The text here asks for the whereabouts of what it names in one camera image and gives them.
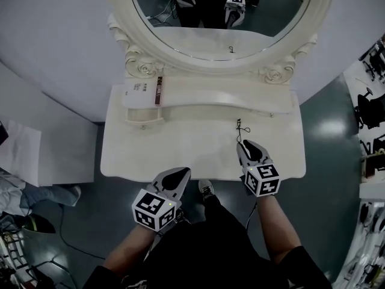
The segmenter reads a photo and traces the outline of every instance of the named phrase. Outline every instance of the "wall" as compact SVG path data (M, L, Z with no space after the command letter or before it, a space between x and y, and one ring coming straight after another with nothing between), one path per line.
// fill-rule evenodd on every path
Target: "wall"
M333 0L319 44L292 80L304 102L385 33L385 0ZM103 121L124 56L106 27L106 0L0 0L0 59L92 121Z
M42 132L39 184L93 182L97 126L1 63L0 79L0 115Z
M385 0L333 0L318 44L291 81L300 103L320 91L385 33Z

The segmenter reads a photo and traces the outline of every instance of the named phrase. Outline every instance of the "vanity table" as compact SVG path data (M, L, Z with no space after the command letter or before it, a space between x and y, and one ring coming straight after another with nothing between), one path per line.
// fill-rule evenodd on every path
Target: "vanity table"
M148 182L173 167L192 179L239 180L242 139L267 149L282 179L306 172L301 113L290 90L298 57L316 44L331 0L303 0L274 37L255 31L153 26L138 0L109 0L108 25L126 54L112 88L101 172ZM161 103L154 97L162 78Z

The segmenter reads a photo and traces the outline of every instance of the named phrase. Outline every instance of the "white cube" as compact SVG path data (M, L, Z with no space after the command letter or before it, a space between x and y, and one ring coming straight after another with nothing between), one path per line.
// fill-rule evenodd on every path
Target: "white cube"
M274 164L258 165L245 168L245 185L257 196L278 193L281 180Z
M159 231L175 219L176 202L142 189L132 204L132 212L138 224Z

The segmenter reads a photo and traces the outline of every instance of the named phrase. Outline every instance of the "white paper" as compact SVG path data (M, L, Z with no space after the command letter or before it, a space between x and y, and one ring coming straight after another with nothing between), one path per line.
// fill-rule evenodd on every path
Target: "white paper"
M0 116L9 138L0 145L0 168L39 186L39 150L42 132Z

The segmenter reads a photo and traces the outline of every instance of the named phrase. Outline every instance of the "person's left arm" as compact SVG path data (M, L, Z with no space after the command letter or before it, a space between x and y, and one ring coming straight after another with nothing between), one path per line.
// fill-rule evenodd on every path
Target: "person's left arm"
M156 232L137 225L120 245L96 267L84 288L118 288L122 278L141 264L155 239Z

